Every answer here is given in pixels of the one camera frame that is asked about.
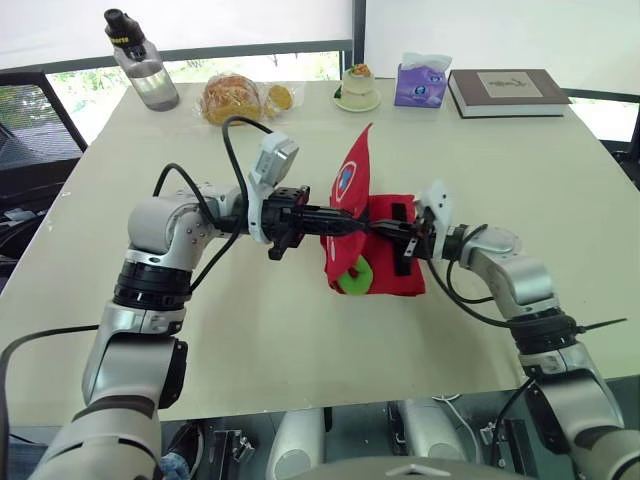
person's leg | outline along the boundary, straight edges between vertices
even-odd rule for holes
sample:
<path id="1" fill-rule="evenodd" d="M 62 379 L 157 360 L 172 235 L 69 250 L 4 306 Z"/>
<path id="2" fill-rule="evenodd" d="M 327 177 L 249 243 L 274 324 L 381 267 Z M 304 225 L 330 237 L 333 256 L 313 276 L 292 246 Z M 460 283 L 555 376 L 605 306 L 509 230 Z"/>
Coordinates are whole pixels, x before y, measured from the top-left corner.
<path id="1" fill-rule="evenodd" d="M 166 480 L 191 480 L 204 450 L 204 433 L 198 421 L 188 421 L 171 439 L 160 468 Z"/>

water bottle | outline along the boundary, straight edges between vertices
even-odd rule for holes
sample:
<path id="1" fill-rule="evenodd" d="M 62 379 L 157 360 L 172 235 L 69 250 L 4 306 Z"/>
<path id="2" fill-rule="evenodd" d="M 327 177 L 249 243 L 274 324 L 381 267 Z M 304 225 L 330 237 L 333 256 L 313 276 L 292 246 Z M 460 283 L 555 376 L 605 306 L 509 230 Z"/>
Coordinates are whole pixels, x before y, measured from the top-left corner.
<path id="1" fill-rule="evenodd" d="M 114 57 L 133 88 L 151 110 L 171 110 L 180 101 L 178 91 L 162 64 L 156 46 L 147 40 L 138 22 L 117 8 L 104 12 L 105 32 L 114 46 Z"/>

blinds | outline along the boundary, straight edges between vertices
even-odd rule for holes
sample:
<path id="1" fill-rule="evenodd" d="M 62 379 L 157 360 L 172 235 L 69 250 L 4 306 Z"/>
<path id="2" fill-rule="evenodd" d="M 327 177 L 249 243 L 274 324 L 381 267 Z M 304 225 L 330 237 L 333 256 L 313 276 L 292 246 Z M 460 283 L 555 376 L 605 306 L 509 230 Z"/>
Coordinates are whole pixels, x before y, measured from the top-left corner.
<path id="1" fill-rule="evenodd" d="M 365 60 L 395 77 L 402 52 L 452 68 L 546 68 L 564 88 L 640 94 L 637 0 L 369 0 Z"/>
<path id="2" fill-rule="evenodd" d="M 111 55 L 109 8 L 160 50 L 352 38 L 351 0 L 5 0 L 0 69 Z"/>

bottle cap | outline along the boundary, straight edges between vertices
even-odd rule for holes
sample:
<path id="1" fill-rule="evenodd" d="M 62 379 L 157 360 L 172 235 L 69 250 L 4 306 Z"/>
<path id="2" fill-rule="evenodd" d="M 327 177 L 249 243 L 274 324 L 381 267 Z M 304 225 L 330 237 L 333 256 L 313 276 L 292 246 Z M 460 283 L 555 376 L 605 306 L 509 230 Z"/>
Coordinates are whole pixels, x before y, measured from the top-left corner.
<path id="1" fill-rule="evenodd" d="M 144 42 L 144 33 L 138 22 L 122 13 L 122 10 L 111 8 L 104 12 L 104 18 L 107 21 L 104 31 L 114 46 L 126 48 Z"/>

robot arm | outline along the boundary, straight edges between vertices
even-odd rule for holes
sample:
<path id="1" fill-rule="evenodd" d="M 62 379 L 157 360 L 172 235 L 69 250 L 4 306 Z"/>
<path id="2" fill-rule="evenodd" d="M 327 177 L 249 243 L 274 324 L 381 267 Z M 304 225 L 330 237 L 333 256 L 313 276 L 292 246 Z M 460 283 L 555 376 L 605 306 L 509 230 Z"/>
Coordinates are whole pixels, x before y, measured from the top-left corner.
<path id="1" fill-rule="evenodd" d="M 276 188 L 297 147 L 277 132 L 269 137 L 249 175 L 250 205 L 241 219 L 242 233 L 272 242 L 269 257 L 274 260 L 297 247 L 305 234 L 339 236 L 357 230 L 401 242 L 407 258 L 458 260 L 486 282 L 507 321 L 520 324 L 511 333 L 524 371 L 535 378 L 527 403 L 545 445 L 570 454 L 594 480 L 637 478 L 640 433 L 623 429 L 613 395 L 575 340 L 582 332 L 560 310 L 541 262 L 522 255 L 517 237 L 486 229 L 464 242 L 470 227 L 450 228 L 450 208 L 434 213 L 434 202 L 444 206 L 435 198 L 446 195 L 441 184 L 430 192 L 428 205 L 418 203 L 422 217 L 416 224 L 367 224 L 344 211 L 307 205 L 308 187 Z M 162 478 L 157 411 L 173 404 L 182 388 L 187 345 L 174 335 L 191 297 L 191 275 L 209 241 L 227 237 L 242 211 L 235 187 L 205 185 L 201 193 L 215 224 L 187 192 L 144 200 L 132 212 L 131 244 L 83 376 L 87 407 L 56 436 L 32 478 Z M 428 474 L 435 464 L 447 467 L 430 462 L 432 467 L 416 464 L 410 470 Z M 346 476 L 327 469 L 324 478 L 358 478 L 352 466 Z M 397 474 L 409 472 L 403 468 L 398 466 Z M 465 478 L 474 468 L 458 464 L 450 472 L 452 478 Z M 314 476 L 322 477 L 320 472 Z"/>
<path id="2" fill-rule="evenodd" d="M 500 229 L 472 238 L 459 262 L 484 280 L 508 322 L 543 320 L 511 329 L 520 364 L 535 379 L 526 401 L 543 444 L 570 455 L 588 478 L 639 478 L 640 432 L 624 429 L 619 406 L 576 340 L 581 330 L 560 309 L 542 262 L 522 255 L 518 238 Z"/>

